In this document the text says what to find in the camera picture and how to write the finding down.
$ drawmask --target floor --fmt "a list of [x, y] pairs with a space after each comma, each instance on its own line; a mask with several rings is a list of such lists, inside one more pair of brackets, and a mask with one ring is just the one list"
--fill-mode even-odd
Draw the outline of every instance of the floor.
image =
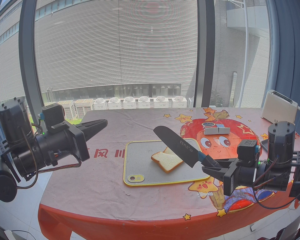
[[[28, 231], [36, 240], [47, 240], [41, 233], [38, 223], [38, 207], [51, 174], [51, 172], [40, 174], [37, 183], [32, 188], [18, 190], [14, 201], [0, 201], [0, 226], [2, 228]], [[23, 180], [19, 183], [19, 186], [27, 186], [31, 184], [32, 181], [33, 179], [28, 182]], [[300, 207], [294, 209], [292, 206], [294, 206], [294, 203], [287, 209], [276, 211], [264, 219], [259, 220], [255, 224], [255, 230], [253, 232], [251, 231], [251, 226], [246, 226], [222, 236], [212, 238], [211, 240], [257, 240], [260, 237], [275, 237], [277, 232], [275, 232], [274, 229], [279, 231], [300, 216]], [[34, 240], [28, 233], [16, 233], [25, 239]], [[84, 240], [84, 238], [74, 232], [70, 239]]]

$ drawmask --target tablecloth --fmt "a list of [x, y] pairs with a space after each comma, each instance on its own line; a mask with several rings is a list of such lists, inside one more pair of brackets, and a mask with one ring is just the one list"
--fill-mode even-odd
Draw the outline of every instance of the tablecloth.
[[[258, 108], [165, 108], [93, 110], [83, 122], [107, 119], [108, 126], [87, 142], [90, 159], [80, 168], [53, 172], [40, 202], [38, 219], [50, 240], [70, 239], [74, 231], [90, 239], [209, 239], [245, 227], [273, 213], [240, 186], [228, 197], [223, 183], [210, 177], [180, 184], [130, 187], [123, 181], [125, 146], [159, 140], [156, 126], [194, 138], [215, 159], [237, 157], [242, 139], [268, 137], [270, 122]], [[229, 135], [204, 135], [205, 126], [230, 127]], [[299, 135], [295, 150], [300, 149]], [[266, 159], [262, 151], [260, 159]], [[71, 156], [63, 164], [75, 162]], [[259, 190], [271, 207], [291, 200], [285, 192]]]

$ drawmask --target air conditioning unit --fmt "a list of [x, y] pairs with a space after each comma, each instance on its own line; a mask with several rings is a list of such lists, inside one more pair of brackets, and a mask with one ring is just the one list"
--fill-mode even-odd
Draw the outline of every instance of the air conditioning unit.
[[102, 97], [97, 98], [94, 102], [95, 110], [105, 110], [106, 109], [106, 100]]
[[76, 118], [73, 100], [59, 101], [58, 104], [64, 108], [65, 119], [74, 120]]
[[51, 105], [51, 104], [53, 104], [53, 103], [55, 103], [55, 102], [44, 103], [44, 106], [48, 106], [48, 105]]
[[176, 96], [172, 98], [172, 107], [187, 107], [188, 101], [185, 97]]
[[147, 96], [141, 96], [139, 98], [139, 108], [150, 108], [150, 98]]
[[154, 108], [168, 108], [169, 107], [169, 99], [164, 96], [158, 96], [153, 99]]
[[194, 107], [194, 98], [193, 97], [188, 98], [187, 107]]
[[109, 109], [121, 109], [121, 99], [118, 97], [112, 97], [108, 101], [108, 107]]
[[124, 104], [124, 109], [135, 109], [135, 98], [125, 97], [123, 104]]
[[94, 100], [90, 99], [78, 99], [75, 102], [77, 114], [79, 119], [83, 119], [84, 115], [91, 110], [95, 110]]

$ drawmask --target cutting board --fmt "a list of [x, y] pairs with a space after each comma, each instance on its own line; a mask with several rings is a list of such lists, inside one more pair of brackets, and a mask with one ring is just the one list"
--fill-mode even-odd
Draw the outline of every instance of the cutting board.
[[[200, 150], [197, 141], [193, 138], [185, 139], [194, 148]], [[196, 163], [193, 168], [181, 163], [170, 173], [165, 173], [151, 156], [164, 151], [166, 145], [160, 140], [129, 142], [124, 156], [124, 183], [128, 186], [153, 186], [183, 182], [193, 182], [209, 178], [202, 171], [202, 164]]]

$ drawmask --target building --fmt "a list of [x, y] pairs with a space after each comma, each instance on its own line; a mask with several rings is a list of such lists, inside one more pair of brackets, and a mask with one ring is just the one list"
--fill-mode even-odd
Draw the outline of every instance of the building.
[[[258, 0], [247, 1], [249, 9]], [[25, 95], [18, 56], [21, 4], [17, 0], [0, 16], [0, 101]], [[224, 107], [230, 99], [237, 105], [245, 59], [245, 30], [227, 22], [230, 10], [241, 9], [230, 4], [215, 0], [211, 104]], [[192, 98], [197, 24], [196, 0], [38, 0], [34, 38], [44, 102], [143, 95]], [[249, 34], [242, 106], [260, 106], [269, 64], [267, 36]], [[259, 86], [253, 88], [257, 79]]]

